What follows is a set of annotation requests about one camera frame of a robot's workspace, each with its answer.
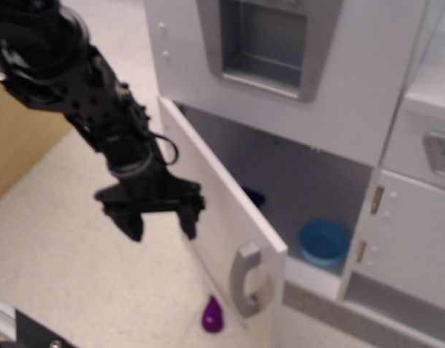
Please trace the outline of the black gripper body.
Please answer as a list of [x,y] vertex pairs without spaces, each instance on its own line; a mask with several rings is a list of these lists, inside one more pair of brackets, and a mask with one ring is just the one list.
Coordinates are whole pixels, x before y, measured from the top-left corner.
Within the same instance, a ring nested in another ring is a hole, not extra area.
[[201,186],[171,174],[165,165],[152,163],[120,172],[111,170],[117,184],[95,193],[106,207],[132,212],[175,211],[197,219],[205,209]]

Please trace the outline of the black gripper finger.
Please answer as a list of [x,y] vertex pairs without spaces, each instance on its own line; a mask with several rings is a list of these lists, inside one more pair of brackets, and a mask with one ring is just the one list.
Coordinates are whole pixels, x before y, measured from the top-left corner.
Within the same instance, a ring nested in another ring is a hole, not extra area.
[[196,224],[199,221],[200,209],[191,204],[184,204],[178,208],[178,218],[182,231],[188,240],[196,238]]
[[139,214],[112,215],[114,224],[132,241],[140,242],[144,233],[144,222]]

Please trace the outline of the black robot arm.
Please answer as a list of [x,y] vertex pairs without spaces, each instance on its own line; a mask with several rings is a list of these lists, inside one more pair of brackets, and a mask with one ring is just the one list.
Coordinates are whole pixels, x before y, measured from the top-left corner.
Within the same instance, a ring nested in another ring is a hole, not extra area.
[[88,28],[59,1],[0,1],[0,84],[30,109],[62,114],[106,159],[114,186],[96,193],[104,213],[140,241],[142,214],[175,212],[196,237],[204,199],[168,170],[145,106],[91,44]]

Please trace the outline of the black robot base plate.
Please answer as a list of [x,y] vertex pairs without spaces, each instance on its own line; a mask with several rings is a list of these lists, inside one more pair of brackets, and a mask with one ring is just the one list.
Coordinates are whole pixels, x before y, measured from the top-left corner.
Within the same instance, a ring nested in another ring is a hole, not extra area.
[[64,337],[19,310],[15,310],[16,347],[25,348],[75,348]]

